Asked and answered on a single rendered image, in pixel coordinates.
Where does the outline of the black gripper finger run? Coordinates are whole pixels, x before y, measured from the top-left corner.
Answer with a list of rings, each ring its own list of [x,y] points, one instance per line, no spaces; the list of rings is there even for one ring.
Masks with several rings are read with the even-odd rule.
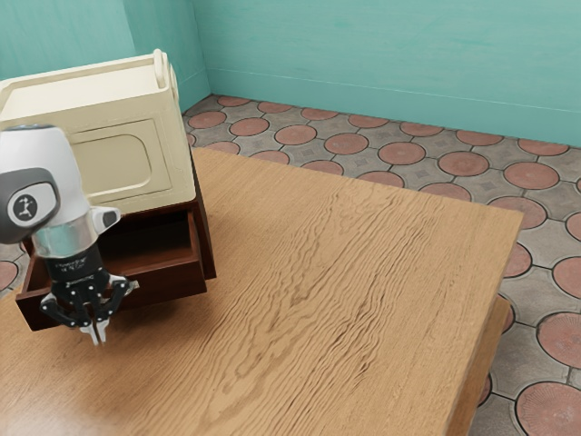
[[[81,304],[81,311],[67,312],[65,308],[57,302],[56,297],[52,293],[49,293],[43,298],[43,300],[41,300],[40,310],[60,324],[70,328],[78,328],[80,332],[88,334],[91,337],[93,344],[95,346],[98,345],[98,337],[93,326],[93,320],[83,304]]]
[[[103,302],[98,298],[94,306],[94,328],[97,335],[97,343],[106,342],[106,328],[110,318],[117,312],[119,306],[127,292],[129,291],[129,280],[124,276],[111,275],[108,282],[109,297]]]

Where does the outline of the dark brown open drawer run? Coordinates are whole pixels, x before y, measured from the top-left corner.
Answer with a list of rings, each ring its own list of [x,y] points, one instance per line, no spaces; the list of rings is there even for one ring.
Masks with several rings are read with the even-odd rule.
[[[107,271],[139,284],[122,312],[207,292],[194,216],[189,208],[134,213],[99,237]]]

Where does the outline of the dark brown wooden cabinet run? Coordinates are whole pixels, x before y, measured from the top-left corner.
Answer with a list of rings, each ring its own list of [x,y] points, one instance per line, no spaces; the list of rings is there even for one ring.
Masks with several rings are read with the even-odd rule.
[[[178,203],[175,205],[163,206],[163,207],[154,208],[154,209],[151,209],[148,211],[138,212],[138,213],[154,214],[154,213],[159,213],[159,212],[163,213],[163,212],[169,212],[169,211],[173,211],[173,210],[182,210],[185,208],[189,208],[195,213],[194,219],[195,219],[195,223],[196,223],[197,235],[199,238],[199,245],[200,245],[200,250],[201,250],[201,254],[202,254],[203,270],[205,272],[205,277],[206,277],[206,282],[207,282],[209,279],[213,279],[216,277],[216,269],[214,266],[214,260],[213,260],[213,254],[212,254],[212,243],[211,243],[211,236],[210,236],[210,231],[209,231],[208,219],[207,219],[207,214],[205,211],[205,205],[203,203],[202,195],[200,193],[198,193],[193,200],[185,202],[185,203]],[[132,281],[130,279],[128,279],[128,280],[129,280],[129,285],[132,286],[134,289],[137,289],[139,287],[138,282]]]

